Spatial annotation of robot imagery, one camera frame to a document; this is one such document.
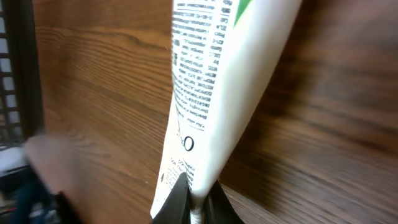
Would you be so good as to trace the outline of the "white tube with gold cap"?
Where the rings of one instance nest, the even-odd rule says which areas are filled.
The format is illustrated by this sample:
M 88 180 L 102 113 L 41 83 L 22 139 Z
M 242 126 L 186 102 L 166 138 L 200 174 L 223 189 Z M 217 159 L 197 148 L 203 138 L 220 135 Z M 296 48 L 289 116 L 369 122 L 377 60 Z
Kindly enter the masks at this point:
M 259 104 L 300 7 L 294 0 L 173 2 L 173 90 L 152 219 L 185 172 L 190 223 L 205 221 L 205 200 Z

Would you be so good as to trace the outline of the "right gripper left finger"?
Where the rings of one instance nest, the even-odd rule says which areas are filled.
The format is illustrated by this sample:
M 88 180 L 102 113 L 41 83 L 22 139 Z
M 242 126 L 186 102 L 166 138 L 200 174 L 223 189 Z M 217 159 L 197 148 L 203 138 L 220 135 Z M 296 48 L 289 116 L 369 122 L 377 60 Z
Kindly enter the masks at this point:
M 190 224 L 190 189 L 185 172 L 180 174 L 151 224 Z

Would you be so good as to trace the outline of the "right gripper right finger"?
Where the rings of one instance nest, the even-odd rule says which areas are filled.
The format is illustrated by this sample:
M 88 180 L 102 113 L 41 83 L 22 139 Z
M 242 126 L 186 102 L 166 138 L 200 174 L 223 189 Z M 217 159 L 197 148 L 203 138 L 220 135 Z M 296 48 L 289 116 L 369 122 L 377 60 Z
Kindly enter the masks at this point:
M 206 224 L 244 224 L 218 181 L 212 186 L 203 206 Z

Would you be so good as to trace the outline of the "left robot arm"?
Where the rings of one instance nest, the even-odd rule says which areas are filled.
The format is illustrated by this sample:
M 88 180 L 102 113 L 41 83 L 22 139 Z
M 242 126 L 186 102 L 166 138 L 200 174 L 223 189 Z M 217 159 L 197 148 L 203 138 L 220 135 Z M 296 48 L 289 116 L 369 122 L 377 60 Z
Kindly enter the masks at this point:
M 30 138 L 25 146 L 30 166 L 22 173 L 9 222 L 82 224 L 72 176 L 72 144 L 41 135 Z

